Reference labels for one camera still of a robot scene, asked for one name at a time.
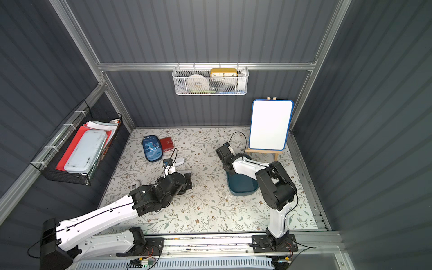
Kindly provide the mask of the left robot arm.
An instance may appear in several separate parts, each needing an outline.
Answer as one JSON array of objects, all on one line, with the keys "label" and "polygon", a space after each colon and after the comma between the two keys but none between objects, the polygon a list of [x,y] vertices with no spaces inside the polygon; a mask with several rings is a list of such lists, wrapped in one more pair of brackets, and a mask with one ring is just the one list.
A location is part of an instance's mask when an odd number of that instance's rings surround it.
[{"label": "left robot arm", "polygon": [[141,228],[101,235],[103,230],[147,213],[157,213],[171,204],[177,195],[192,189],[191,173],[171,173],[156,183],[131,190],[106,207],[80,217],[44,222],[39,242],[39,267],[42,270],[66,270],[84,259],[114,255],[132,257],[160,255],[163,240],[146,240]]}]

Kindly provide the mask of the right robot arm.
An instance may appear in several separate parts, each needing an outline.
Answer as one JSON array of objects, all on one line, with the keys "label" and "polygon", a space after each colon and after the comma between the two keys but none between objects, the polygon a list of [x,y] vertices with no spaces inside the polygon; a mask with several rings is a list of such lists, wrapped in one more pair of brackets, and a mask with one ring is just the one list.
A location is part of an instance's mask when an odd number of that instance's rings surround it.
[{"label": "right robot arm", "polygon": [[230,175],[242,174],[257,181],[265,203],[271,208],[266,229],[267,246],[275,250],[289,239],[286,217],[299,201],[298,190],[278,161],[261,163],[244,154],[235,154],[228,142],[216,149],[224,170]]}]

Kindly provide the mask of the white mouse row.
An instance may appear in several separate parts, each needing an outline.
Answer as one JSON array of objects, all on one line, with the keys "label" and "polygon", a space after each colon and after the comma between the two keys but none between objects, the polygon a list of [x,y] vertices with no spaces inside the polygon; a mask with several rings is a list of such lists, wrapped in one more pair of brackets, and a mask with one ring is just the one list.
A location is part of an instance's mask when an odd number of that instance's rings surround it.
[{"label": "white mouse row", "polygon": [[173,162],[173,166],[174,167],[181,166],[184,163],[185,163],[184,157],[177,157],[177,158],[175,158],[175,161]]}]

